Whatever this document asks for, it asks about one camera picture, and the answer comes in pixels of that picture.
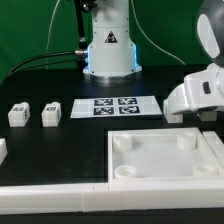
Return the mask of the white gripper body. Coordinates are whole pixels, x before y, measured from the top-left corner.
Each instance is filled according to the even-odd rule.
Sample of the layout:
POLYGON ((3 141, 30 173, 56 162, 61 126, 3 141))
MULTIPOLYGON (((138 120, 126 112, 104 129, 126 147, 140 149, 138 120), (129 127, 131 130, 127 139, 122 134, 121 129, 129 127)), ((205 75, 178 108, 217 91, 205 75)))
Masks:
POLYGON ((167 98, 171 114, 224 111, 224 68, 210 64, 206 70, 184 78, 167 98))

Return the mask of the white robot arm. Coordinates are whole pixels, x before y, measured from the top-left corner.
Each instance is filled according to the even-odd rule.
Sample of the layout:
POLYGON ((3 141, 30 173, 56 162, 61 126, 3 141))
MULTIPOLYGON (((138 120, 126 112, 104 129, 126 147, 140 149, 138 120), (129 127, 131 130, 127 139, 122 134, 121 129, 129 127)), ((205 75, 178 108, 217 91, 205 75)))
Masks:
MULTIPOLYGON (((87 48, 88 78, 110 81, 141 70, 136 45, 129 37, 129 4, 133 0, 91 0, 93 39, 87 48)), ((197 37, 212 63, 184 78, 164 101, 171 114, 224 111, 224 0, 204 0, 197 37)))

